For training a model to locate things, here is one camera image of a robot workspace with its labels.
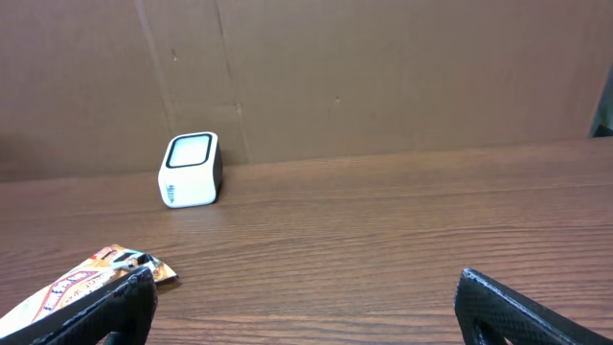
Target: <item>cardboard wall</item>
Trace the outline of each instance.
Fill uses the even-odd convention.
[[[608,0],[6,0],[0,180],[586,137]]]

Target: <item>wood grain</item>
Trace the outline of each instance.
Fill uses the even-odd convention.
[[[109,243],[167,262],[150,344],[449,343],[471,266],[613,337],[613,140],[0,184],[4,313]]]

